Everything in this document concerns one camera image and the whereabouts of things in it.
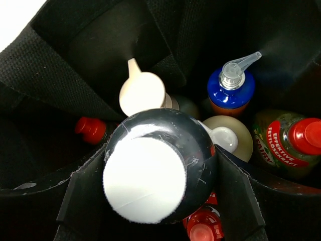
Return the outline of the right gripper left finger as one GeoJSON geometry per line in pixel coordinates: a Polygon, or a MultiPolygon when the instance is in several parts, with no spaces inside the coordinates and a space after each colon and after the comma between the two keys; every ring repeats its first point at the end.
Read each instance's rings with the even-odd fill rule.
{"type": "Polygon", "coordinates": [[[102,190],[107,146],[42,177],[1,165],[1,240],[119,240],[102,190]]]}

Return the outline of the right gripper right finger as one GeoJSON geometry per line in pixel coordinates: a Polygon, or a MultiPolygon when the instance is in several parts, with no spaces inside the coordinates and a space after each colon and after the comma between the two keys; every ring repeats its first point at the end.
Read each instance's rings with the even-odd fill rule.
{"type": "Polygon", "coordinates": [[[226,240],[320,240],[320,189],[287,181],[217,146],[226,240]]]}

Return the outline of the yellow Fairy dish soap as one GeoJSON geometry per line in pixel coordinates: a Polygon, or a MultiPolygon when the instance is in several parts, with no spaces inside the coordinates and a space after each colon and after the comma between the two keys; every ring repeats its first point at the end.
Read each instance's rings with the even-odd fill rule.
{"type": "Polygon", "coordinates": [[[262,110],[255,115],[251,132],[252,162],[270,173],[298,180],[320,162],[320,118],[262,110]]]}

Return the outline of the cream pump lotion bottle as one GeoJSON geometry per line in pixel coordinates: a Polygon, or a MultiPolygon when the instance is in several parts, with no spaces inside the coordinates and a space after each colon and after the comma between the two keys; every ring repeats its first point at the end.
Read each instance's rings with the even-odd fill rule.
{"type": "Polygon", "coordinates": [[[212,142],[244,162],[249,162],[253,153],[252,136],[247,127],[234,117],[217,115],[199,122],[212,142]]]}

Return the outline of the dark red bottle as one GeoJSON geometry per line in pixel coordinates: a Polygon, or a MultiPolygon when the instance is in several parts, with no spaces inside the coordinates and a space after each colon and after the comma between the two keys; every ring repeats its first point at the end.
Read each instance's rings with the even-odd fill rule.
{"type": "Polygon", "coordinates": [[[82,134],[84,142],[98,145],[108,142],[118,125],[118,123],[83,116],[76,123],[75,133],[82,134]]]}

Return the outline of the silver bottle white cap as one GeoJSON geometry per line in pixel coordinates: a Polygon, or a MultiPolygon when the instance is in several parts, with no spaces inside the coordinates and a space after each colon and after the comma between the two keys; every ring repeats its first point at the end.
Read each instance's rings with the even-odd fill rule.
{"type": "Polygon", "coordinates": [[[186,113],[158,108],[125,119],[106,148],[103,190],[128,221],[175,223],[208,199],[217,157],[205,126],[186,113]]]}

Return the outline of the orange spray bottle blue cap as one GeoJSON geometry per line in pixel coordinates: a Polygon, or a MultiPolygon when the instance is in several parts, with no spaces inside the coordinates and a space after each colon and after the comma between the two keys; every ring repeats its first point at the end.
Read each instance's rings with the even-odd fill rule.
{"type": "Polygon", "coordinates": [[[247,107],[255,91],[255,80],[247,68],[258,61],[257,51],[231,60],[215,70],[209,77],[207,93],[216,115],[239,116],[247,107]]]}

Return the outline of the green bottle beige cap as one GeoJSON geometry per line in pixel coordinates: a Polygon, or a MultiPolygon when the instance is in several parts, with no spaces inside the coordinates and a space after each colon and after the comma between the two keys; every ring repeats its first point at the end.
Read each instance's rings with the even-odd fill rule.
{"type": "Polygon", "coordinates": [[[119,105],[127,116],[154,108],[172,108],[195,119],[200,112],[195,103],[182,95],[169,95],[163,81],[152,72],[141,71],[135,58],[128,60],[129,77],[119,92],[119,105]]]}

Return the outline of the black canvas bag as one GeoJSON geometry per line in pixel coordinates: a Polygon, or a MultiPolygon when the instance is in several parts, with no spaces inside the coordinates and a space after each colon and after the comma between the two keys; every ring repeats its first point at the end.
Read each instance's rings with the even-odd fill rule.
{"type": "Polygon", "coordinates": [[[78,161],[70,141],[79,116],[118,121],[126,61],[200,104],[205,78],[229,57],[259,50],[254,66],[287,101],[320,58],[320,1],[47,1],[1,52],[1,196],[78,161]]]}

